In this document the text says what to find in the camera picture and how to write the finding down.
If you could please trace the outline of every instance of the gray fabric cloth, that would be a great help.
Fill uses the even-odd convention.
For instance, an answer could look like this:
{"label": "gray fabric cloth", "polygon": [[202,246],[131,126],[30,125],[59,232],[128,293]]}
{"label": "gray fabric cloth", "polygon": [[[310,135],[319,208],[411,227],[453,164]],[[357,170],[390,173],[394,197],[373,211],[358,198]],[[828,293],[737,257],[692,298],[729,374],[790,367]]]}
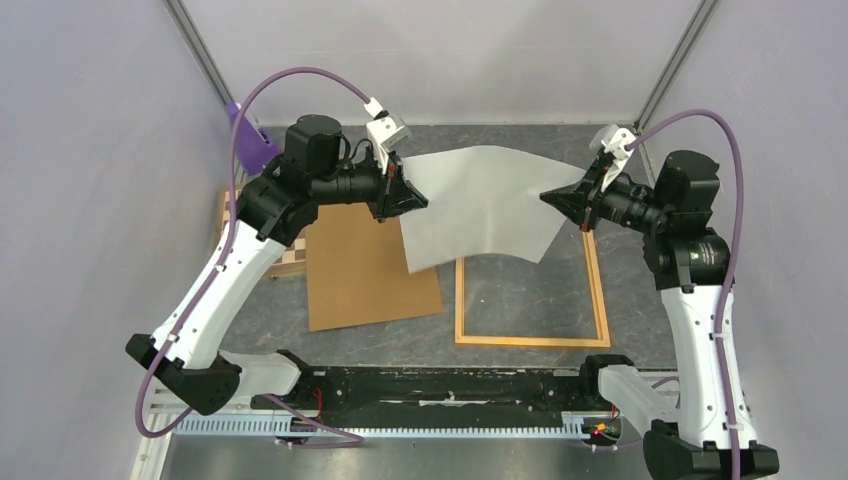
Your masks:
{"label": "gray fabric cloth", "polygon": [[538,263],[565,217],[539,194],[577,182],[577,167],[481,145],[408,157],[406,178],[430,204],[400,217],[410,273],[500,253]]}

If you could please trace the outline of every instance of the purple object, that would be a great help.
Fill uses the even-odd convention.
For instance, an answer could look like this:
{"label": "purple object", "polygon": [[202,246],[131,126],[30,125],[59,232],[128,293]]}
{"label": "purple object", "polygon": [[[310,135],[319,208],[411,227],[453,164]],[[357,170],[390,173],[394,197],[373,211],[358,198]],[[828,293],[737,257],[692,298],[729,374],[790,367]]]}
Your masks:
{"label": "purple object", "polygon": [[334,442],[317,443],[317,444],[307,443],[307,444],[304,444],[304,445],[290,444],[289,448],[295,448],[295,449],[301,449],[301,450],[330,450],[330,449],[333,449],[333,448],[358,447],[358,446],[362,445],[363,443],[365,443],[365,439],[360,437],[359,435],[357,435],[355,433],[345,432],[344,430],[339,430],[338,428],[333,428],[333,427],[324,425],[322,423],[318,423],[315,420],[312,420],[311,418],[303,415],[302,413],[300,413],[297,410],[290,407],[284,401],[277,398],[276,395],[271,395],[269,393],[266,393],[262,396],[265,397],[265,399],[270,400],[271,402],[275,403],[277,406],[281,407],[283,410],[294,415],[295,417],[297,417],[301,421],[304,421],[304,422],[308,423],[309,425],[312,425],[315,428],[319,428],[321,430],[326,430],[330,433],[335,433],[336,435],[339,435],[341,437],[346,437],[346,438],[349,438],[351,440],[349,442],[341,442],[341,443],[334,443]]}
{"label": "purple object", "polygon": [[[235,122],[241,107],[238,103],[227,105],[227,115],[230,117],[230,126]],[[267,138],[246,118],[242,118],[236,137],[236,152],[238,153],[241,166],[248,175],[262,173],[265,165],[271,159],[282,153],[273,140]]]}

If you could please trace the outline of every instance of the checkered wooden board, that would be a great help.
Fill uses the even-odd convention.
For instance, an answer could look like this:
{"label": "checkered wooden board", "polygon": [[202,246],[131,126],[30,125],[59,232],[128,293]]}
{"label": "checkered wooden board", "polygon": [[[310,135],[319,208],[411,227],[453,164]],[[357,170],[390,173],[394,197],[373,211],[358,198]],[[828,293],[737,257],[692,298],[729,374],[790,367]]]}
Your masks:
{"label": "checkered wooden board", "polygon": [[[241,188],[242,185],[236,186],[236,195],[241,193]],[[220,201],[218,202],[216,243],[221,240],[224,225],[230,220],[230,210],[227,205],[229,201],[230,191],[227,187],[224,187],[221,190]],[[301,231],[294,243],[283,252],[283,256],[268,268],[263,278],[290,277],[304,273],[306,273],[306,237],[304,237],[303,231]]]}

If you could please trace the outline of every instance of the red wire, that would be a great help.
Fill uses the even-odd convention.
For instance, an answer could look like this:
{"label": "red wire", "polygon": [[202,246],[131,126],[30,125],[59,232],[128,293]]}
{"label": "red wire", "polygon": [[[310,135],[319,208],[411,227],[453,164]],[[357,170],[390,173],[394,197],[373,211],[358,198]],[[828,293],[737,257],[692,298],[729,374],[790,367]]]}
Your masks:
{"label": "red wire", "polygon": [[312,396],[318,399],[318,415],[316,415],[315,418],[320,420],[321,412],[324,411],[324,393],[321,392],[320,388],[318,388],[312,392]]}

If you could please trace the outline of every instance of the gray floor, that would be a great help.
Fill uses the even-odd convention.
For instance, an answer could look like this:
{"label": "gray floor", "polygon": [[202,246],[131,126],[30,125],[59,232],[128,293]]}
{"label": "gray floor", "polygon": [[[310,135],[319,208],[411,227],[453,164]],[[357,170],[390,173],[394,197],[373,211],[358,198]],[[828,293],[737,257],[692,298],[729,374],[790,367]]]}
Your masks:
{"label": "gray floor", "polygon": [[[473,145],[501,145],[588,167],[592,125],[414,126],[402,156]],[[282,145],[283,129],[270,129]],[[358,139],[362,130],[348,133]],[[626,171],[647,177],[638,154]],[[638,367],[675,368],[671,329],[642,261],[640,235],[616,225],[596,231],[612,348]],[[291,350],[314,365],[578,366],[598,350],[457,346],[454,267],[438,269],[445,313],[310,333],[305,277],[262,281],[224,337],[239,353]],[[466,333],[511,336],[594,336],[586,263],[577,227],[566,222],[538,265],[498,255],[466,261]]]}
{"label": "gray floor", "polygon": [[598,452],[566,440],[369,439],[355,449],[289,451],[270,438],[180,436],[163,479],[650,479],[642,449]]}

